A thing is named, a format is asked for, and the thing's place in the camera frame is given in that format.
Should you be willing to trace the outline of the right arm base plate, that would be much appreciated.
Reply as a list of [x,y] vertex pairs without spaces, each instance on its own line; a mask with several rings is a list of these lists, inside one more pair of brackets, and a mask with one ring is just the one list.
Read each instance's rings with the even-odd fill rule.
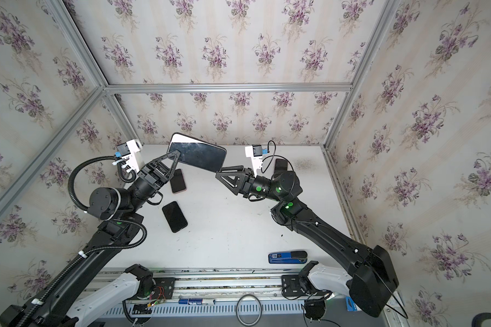
[[298,275],[282,275],[281,285],[282,296],[285,298],[301,298],[308,295],[308,291],[301,286]]

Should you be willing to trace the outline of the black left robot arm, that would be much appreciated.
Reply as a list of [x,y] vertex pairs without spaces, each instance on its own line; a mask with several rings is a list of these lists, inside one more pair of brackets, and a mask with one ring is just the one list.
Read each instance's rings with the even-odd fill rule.
[[75,178],[86,166],[125,159],[101,156],[79,164],[68,179],[68,193],[80,210],[101,219],[97,232],[75,258],[23,306],[11,305],[0,315],[1,326],[89,326],[117,303],[134,296],[147,298],[155,288],[152,272],[134,264],[108,286],[80,299],[94,277],[125,249],[141,245],[148,231],[138,210],[159,194],[173,177],[181,153],[168,152],[132,172],[129,188],[99,187],[83,204],[75,192]]

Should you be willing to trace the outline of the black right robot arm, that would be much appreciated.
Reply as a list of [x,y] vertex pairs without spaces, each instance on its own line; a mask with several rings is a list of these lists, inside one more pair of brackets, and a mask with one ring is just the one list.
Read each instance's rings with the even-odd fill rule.
[[309,263],[300,273],[303,287],[345,294],[364,313],[380,316],[399,286],[390,254],[381,246],[369,248],[351,239],[319,218],[298,198],[303,189],[295,172],[266,178],[256,176],[250,168],[232,166],[215,177],[235,195],[275,201],[274,221],[312,241],[347,273],[341,277],[319,262]]

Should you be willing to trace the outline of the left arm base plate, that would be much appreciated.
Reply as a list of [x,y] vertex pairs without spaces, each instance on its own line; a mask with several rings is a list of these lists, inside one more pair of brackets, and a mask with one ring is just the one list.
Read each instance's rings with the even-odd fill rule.
[[153,290],[149,296],[150,300],[165,301],[173,298],[176,278],[174,277],[154,277]]

